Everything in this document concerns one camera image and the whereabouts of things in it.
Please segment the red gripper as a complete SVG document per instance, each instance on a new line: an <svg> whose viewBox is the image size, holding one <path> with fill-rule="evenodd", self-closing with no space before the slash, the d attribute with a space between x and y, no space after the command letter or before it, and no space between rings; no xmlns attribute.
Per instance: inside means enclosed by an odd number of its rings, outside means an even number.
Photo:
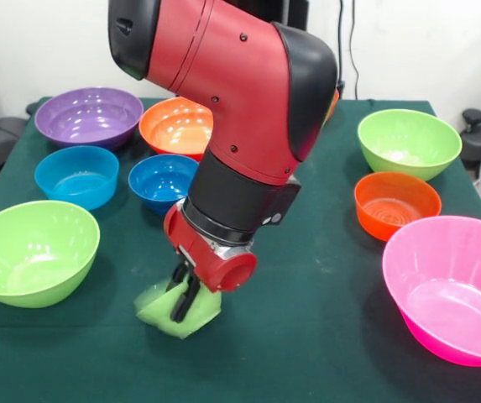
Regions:
<svg viewBox="0 0 481 403"><path fill-rule="evenodd" d="M180 262L174 269L165 288L168 292L190 274L186 290L179 296L170 314L173 322L183 322L199 290L200 281L212 292L234 291L253 274L257 257L252 252L252 242L230 246L210 238L195 229L182 211L182 200L174 204L165 215L165 235L177 254L187 262Z"/></svg>

